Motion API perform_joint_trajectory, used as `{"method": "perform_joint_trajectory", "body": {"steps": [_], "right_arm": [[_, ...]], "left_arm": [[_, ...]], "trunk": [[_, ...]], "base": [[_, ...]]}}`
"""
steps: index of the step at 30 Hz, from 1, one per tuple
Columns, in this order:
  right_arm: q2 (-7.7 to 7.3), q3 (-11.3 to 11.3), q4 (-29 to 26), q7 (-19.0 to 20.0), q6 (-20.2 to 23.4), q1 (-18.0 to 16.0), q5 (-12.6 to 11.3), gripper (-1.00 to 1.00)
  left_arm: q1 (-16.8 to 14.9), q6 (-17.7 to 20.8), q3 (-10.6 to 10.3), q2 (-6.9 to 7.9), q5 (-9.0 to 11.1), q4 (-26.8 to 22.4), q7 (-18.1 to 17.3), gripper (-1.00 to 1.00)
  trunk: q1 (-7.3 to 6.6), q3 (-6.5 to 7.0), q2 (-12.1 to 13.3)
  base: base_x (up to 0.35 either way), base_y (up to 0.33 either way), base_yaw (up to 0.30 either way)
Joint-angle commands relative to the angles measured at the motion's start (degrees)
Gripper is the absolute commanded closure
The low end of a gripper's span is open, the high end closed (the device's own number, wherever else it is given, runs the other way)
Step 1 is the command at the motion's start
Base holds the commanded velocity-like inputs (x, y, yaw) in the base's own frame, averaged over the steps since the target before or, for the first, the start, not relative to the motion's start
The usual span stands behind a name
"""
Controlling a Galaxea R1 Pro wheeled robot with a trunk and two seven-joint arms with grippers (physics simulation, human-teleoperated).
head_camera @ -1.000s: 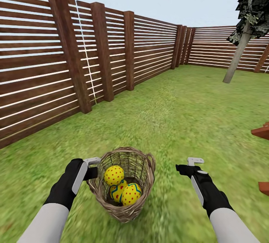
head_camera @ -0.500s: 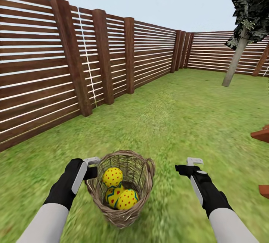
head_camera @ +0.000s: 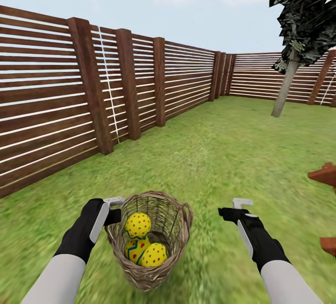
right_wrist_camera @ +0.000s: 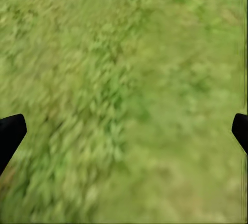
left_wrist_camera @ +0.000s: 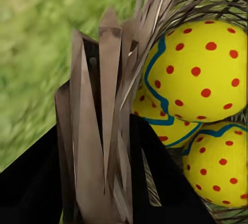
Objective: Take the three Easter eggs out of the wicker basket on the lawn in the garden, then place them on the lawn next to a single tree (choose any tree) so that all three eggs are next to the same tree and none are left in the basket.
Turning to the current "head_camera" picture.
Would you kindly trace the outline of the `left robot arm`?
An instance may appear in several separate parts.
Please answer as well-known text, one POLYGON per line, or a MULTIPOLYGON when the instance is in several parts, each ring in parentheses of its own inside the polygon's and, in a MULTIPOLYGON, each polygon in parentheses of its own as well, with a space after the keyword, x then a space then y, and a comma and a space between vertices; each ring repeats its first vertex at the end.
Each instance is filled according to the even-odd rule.
POLYGON ((68 229, 62 243, 32 289, 20 304, 74 304, 77 291, 103 226, 121 222, 123 205, 118 196, 93 198, 83 207, 81 216, 68 229))

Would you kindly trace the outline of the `wicker basket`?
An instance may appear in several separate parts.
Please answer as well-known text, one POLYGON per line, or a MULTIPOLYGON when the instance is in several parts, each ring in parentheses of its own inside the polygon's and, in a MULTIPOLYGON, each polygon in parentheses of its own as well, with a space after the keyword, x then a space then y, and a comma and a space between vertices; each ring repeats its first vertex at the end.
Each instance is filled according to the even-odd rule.
POLYGON ((105 226, 107 240, 112 246, 113 254, 116 256, 128 283, 134 285, 141 292, 155 290, 165 281, 175 263, 178 262, 184 253, 185 247, 190 238, 190 228, 194 224, 194 212, 192 207, 189 205, 189 203, 181 204, 175 197, 172 197, 170 194, 163 191, 146 191, 144 193, 133 194, 125 198, 125 203, 123 205, 119 205, 118 208, 122 211, 121 222, 105 226), (142 267, 136 265, 126 257, 124 251, 126 247, 124 225, 131 216, 129 214, 128 205, 135 202, 135 208, 139 209, 141 198, 146 198, 144 200, 145 207, 143 210, 151 212, 157 211, 154 218, 156 221, 158 220, 160 224, 163 224, 160 231, 153 229, 150 230, 152 234, 156 235, 157 238, 160 238, 162 243, 166 245, 169 254, 169 259, 158 267, 142 267), (156 203, 151 205, 150 203, 152 201, 150 198, 156 200, 156 203), (160 209, 160 204, 162 203, 161 200, 166 200, 166 214, 164 214, 163 210, 160 209), (188 215, 184 207, 188 208, 188 215), (166 222, 169 225, 171 224, 171 222, 168 220, 170 218, 170 209, 172 212, 175 212, 175 215, 172 217, 172 228, 170 229, 170 232, 167 233, 165 230, 165 224, 166 222), (158 212, 163 213, 166 218, 159 216, 158 212), (178 221, 179 217, 180 221, 178 221), (178 230, 174 234, 173 232, 176 229, 176 225, 178 230), (174 238, 175 240, 171 242, 171 238, 174 238))

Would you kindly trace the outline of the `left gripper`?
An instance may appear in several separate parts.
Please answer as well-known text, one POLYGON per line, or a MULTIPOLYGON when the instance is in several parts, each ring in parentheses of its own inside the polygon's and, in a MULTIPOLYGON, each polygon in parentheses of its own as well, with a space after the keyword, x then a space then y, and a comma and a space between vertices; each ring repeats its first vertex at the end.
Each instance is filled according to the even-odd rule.
POLYGON ((109 217, 109 220, 104 223, 104 226, 108 226, 110 224, 121 222, 121 217, 122 217, 121 209, 119 208, 114 209, 114 210, 110 209, 109 211, 110 211, 110 217, 109 217))

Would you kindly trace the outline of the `easter egg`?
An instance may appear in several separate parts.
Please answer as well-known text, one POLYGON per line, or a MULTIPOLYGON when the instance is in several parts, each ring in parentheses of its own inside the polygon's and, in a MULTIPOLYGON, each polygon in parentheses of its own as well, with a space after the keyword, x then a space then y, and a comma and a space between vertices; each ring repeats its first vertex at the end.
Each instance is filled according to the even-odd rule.
POLYGON ((142 240, 147 237, 152 227, 150 217, 144 212, 134 212, 124 225, 126 237, 132 240, 142 240))
POLYGON ((153 267, 160 266, 163 262, 169 259, 168 250, 165 244, 153 242, 150 244, 143 256, 142 256, 142 267, 153 267))
POLYGON ((132 263, 141 266, 142 256, 149 245, 150 240, 148 237, 145 237, 142 240, 132 240, 128 237, 124 250, 125 255, 132 263))

